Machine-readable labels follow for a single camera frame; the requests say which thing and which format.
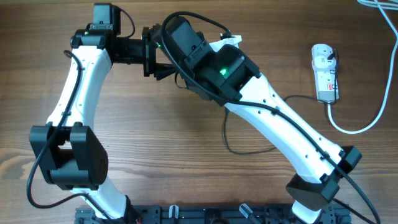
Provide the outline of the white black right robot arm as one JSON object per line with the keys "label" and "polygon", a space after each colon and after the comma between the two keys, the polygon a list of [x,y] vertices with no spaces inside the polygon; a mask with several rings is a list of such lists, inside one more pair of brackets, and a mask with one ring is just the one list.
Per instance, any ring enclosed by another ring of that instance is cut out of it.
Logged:
{"label": "white black right robot arm", "polygon": [[245,119],[283,153],[295,169],[286,186],[294,198],[293,214],[304,223],[316,222],[361,153],[316,132],[274,91],[246,54],[233,44],[211,45],[187,18],[187,12],[175,12],[157,25],[157,45],[189,90]]}

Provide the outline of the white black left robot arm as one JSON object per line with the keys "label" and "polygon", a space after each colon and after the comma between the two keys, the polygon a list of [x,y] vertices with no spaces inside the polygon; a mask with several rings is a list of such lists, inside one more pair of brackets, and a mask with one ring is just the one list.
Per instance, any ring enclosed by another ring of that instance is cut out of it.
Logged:
{"label": "white black left robot arm", "polygon": [[93,131],[103,82],[115,63],[141,64],[144,75],[163,78],[173,66],[157,63],[154,39],[159,26],[146,27],[140,39],[121,35],[123,10],[110,3],[94,6],[93,22],[71,38],[70,70],[58,103],[43,126],[33,126],[29,142],[33,170],[44,180],[81,197],[103,223],[140,223],[127,195],[108,177],[108,154]]}

